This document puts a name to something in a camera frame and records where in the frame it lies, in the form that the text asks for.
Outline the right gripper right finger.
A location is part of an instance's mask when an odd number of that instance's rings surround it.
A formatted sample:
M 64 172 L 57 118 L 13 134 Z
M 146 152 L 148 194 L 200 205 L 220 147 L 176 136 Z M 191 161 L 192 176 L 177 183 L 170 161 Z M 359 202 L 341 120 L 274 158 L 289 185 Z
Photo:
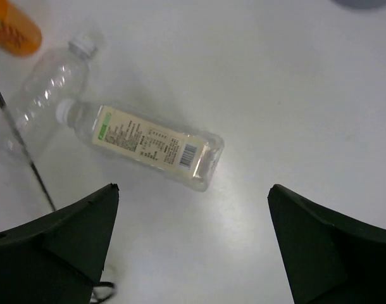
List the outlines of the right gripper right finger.
M 386 229 L 279 184 L 268 206 L 295 303 L 386 303 Z

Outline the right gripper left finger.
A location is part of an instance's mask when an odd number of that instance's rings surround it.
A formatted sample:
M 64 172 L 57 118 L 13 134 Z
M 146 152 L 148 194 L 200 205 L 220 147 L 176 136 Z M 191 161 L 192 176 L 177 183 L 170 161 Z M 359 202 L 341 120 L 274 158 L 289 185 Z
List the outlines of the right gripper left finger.
M 83 199 L 0 232 L 0 303 L 104 303 L 102 281 L 120 199 L 108 184 Z

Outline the clear bottle cream label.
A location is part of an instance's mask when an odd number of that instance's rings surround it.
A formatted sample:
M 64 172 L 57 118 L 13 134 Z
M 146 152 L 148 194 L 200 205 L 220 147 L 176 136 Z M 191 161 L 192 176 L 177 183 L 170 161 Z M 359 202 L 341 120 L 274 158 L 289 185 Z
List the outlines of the clear bottle cream label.
M 56 118 L 94 151 L 150 168 L 199 192 L 207 190 L 225 146 L 214 133 L 110 104 L 64 99 Z

